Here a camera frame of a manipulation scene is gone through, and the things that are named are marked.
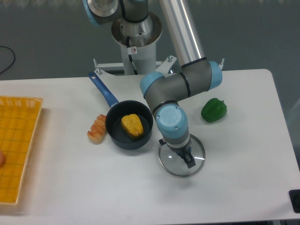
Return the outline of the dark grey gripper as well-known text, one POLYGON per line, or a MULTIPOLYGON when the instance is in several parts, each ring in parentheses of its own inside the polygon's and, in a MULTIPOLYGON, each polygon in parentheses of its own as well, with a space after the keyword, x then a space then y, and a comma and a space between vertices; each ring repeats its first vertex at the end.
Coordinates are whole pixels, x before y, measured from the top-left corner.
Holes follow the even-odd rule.
POLYGON ((163 153, 163 146, 167 145, 167 149, 175 152, 178 156, 181 156, 181 158, 186 163, 188 169, 194 167, 196 165, 195 159, 191 154, 192 148, 191 145, 191 138, 186 138, 184 142, 181 143, 169 143, 166 141, 166 139, 162 138, 159 140, 160 147, 158 150, 158 155, 161 156, 163 153))

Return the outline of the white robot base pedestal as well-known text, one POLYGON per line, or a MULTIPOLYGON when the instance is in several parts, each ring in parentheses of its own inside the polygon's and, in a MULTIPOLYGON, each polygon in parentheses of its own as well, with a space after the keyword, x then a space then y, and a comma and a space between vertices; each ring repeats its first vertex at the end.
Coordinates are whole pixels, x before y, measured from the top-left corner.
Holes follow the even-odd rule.
POLYGON ((162 34, 162 23, 152 12, 142 22, 131 23, 124 18, 111 26, 112 37, 120 46, 121 63, 95 64, 95 72, 123 70, 125 75, 146 75, 155 71, 171 72, 177 58, 169 55, 164 61, 157 61, 156 43, 162 34))

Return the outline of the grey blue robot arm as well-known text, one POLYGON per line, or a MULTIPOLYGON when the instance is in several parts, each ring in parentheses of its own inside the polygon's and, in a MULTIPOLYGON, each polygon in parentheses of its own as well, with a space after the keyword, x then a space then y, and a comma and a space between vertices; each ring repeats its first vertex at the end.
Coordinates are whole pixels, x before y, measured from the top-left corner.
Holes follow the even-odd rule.
POLYGON ((209 91, 222 82, 222 65, 208 61, 194 30, 188 4, 183 0, 160 1, 181 72, 164 76, 156 66, 156 42, 162 33, 160 19, 149 11, 146 0, 85 0, 89 20, 95 25, 112 23, 126 75, 143 75, 140 88, 163 136, 161 144, 196 165, 188 120, 178 102, 209 91))

